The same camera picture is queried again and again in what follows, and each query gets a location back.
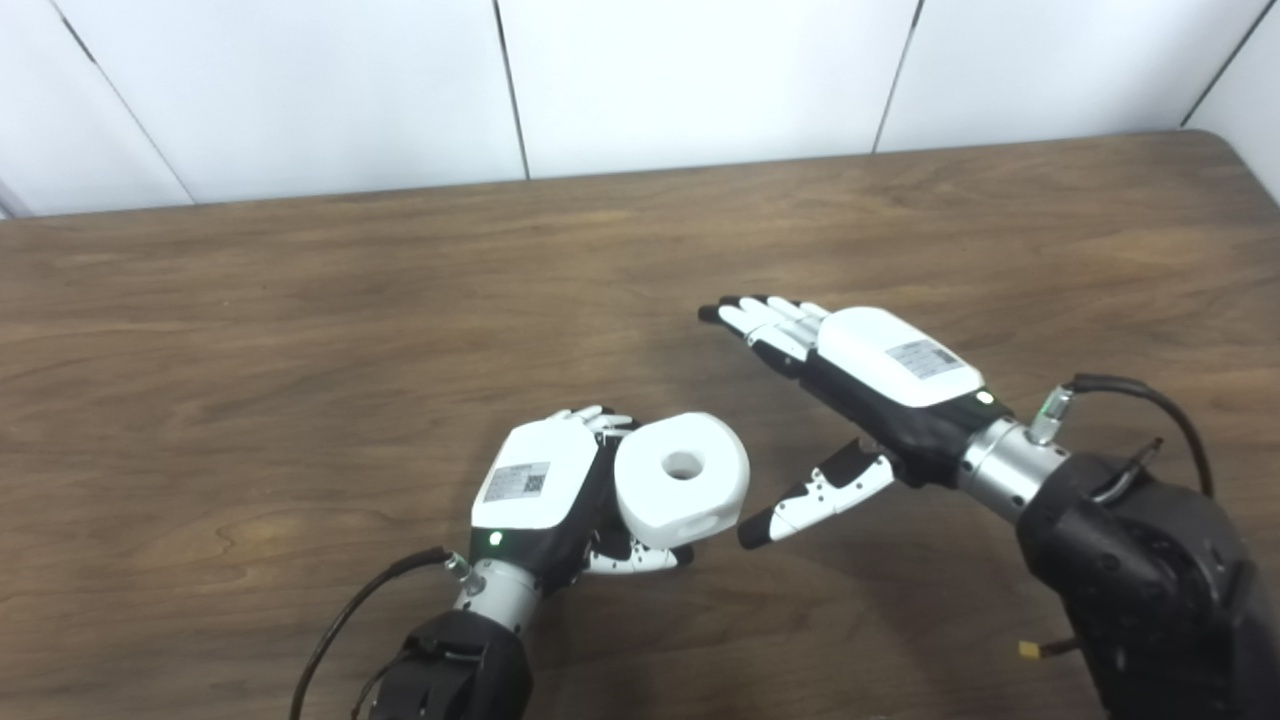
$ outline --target robotic arm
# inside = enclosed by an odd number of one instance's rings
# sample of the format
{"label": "robotic arm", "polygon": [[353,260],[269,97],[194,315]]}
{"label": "robotic arm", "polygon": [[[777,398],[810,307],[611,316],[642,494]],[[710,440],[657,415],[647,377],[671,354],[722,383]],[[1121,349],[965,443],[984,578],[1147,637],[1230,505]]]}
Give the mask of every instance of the robotic arm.
{"label": "robotic arm", "polygon": [[291,719],[301,716],[315,666],[356,606],[383,582],[429,564],[444,564],[461,582],[458,598],[452,610],[411,632],[370,678],[352,719],[379,680],[370,720],[521,717],[534,684],[521,635],[541,598],[582,573],[646,573],[692,560],[689,546],[648,547],[622,521],[613,460],[622,438],[637,427],[596,405],[515,428],[471,506],[470,562],[433,548],[392,565],[366,585],[316,648]]}
{"label": "robotic arm", "polygon": [[[955,352],[876,307],[837,313],[781,297],[724,297],[699,310],[767,365],[859,425],[739,527],[744,547],[849,510],[897,477],[960,489],[1011,523],[1027,566],[1059,593],[1102,705],[1114,720],[1280,717],[1275,620],[1226,515],[1199,439],[1171,401],[1124,378],[1080,375],[1024,425]],[[1144,462],[1053,443],[1083,392],[1144,397],[1188,434],[1206,495],[1157,480]]]}

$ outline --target white wall panel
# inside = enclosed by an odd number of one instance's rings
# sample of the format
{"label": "white wall panel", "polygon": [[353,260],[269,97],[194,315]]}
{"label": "white wall panel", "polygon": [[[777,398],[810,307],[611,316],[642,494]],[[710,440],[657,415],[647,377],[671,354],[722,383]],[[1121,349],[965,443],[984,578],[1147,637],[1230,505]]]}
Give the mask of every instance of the white wall panel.
{"label": "white wall panel", "polygon": [[915,0],[502,0],[532,177],[869,152]]}
{"label": "white wall panel", "polygon": [[58,0],[197,201],[524,178],[488,0]]}
{"label": "white wall panel", "polygon": [[1178,127],[1266,0],[925,0],[879,151]]}
{"label": "white wall panel", "polygon": [[1280,10],[1267,13],[1188,127],[1222,136],[1280,201]]}
{"label": "white wall panel", "polygon": [[189,204],[47,0],[0,0],[0,178],[35,215]]}

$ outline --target white label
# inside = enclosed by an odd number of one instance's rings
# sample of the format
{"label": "white label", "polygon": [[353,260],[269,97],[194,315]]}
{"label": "white label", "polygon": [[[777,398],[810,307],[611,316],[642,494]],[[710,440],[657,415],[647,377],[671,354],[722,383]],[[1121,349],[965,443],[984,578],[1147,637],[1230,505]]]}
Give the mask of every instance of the white label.
{"label": "white label", "polygon": [[489,489],[484,493],[484,502],[518,500],[543,495],[543,483],[547,480],[547,470],[550,466],[550,462],[526,462],[524,465],[498,468],[493,471],[493,479],[489,480]]}
{"label": "white label", "polygon": [[964,363],[959,357],[951,355],[932,340],[916,340],[891,347],[886,352],[922,380],[964,366]]}

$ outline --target brown tabletop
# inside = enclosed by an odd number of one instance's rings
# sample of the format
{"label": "brown tabletop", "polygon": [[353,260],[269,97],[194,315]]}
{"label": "brown tabletop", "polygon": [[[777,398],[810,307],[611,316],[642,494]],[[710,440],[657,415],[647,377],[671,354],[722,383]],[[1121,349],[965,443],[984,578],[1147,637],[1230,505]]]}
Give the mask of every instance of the brown tabletop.
{"label": "brown tabletop", "polygon": [[[463,546],[507,430],[704,410],[755,511],[855,432],[695,319],[724,293],[878,305],[1019,413],[1076,370],[1199,424],[1280,585],[1280,213],[1201,133],[0,223],[0,716],[283,717],[388,561]],[[1164,416],[1088,398],[1064,443],[1194,480]],[[310,717],[444,611],[443,571],[348,625]],[[892,487],[748,553],[586,578],[529,630],[534,719],[1094,719],[1012,530]]]}

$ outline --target cable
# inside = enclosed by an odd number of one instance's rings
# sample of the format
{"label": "cable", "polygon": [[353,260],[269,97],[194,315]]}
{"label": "cable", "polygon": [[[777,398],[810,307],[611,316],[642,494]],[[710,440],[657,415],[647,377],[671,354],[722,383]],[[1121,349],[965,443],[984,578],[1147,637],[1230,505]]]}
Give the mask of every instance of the cable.
{"label": "cable", "polygon": [[1204,452],[1204,443],[1201,442],[1199,432],[1196,430],[1196,425],[1192,424],[1192,419],[1187,416],[1187,413],[1183,413],[1183,409],[1167,396],[1153,389],[1142,380],[1121,378],[1117,375],[1093,375],[1088,373],[1075,375],[1075,378],[1064,387],[1079,393],[1112,392],[1116,395],[1140,397],[1164,410],[1165,414],[1178,424],[1178,429],[1183,432],[1183,437],[1187,438],[1187,446],[1192,450],[1192,460],[1196,462],[1196,474],[1199,475],[1201,493],[1203,493],[1204,497],[1213,497],[1213,471],[1208,466],[1208,455]]}
{"label": "cable", "polygon": [[342,626],[347,624],[347,620],[349,620],[352,614],[356,612],[356,609],[360,607],[362,602],[369,600],[369,596],[374,594],[374,591],[387,584],[388,580],[393,580],[417,568],[439,565],[451,557],[453,557],[453,553],[440,546],[415,552],[413,555],[392,562],[372,580],[369,580],[365,587],[360,588],[360,592],[357,592],[356,596],[347,602],[347,606],[338,612],[338,616],[334,618],[329,629],[320,635],[320,642],[316,644],[315,651],[311,653],[311,659],[307,660],[306,666],[302,669],[302,676],[298,678],[298,684],[293,688],[293,702],[289,705],[289,720],[301,720],[302,701],[307,696],[307,685],[311,684],[311,676],[316,674],[316,667],[319,667],[320,661],[324,660],[324,653],[329,651],[329,646],[333,644],[334,638],[338,637]]}

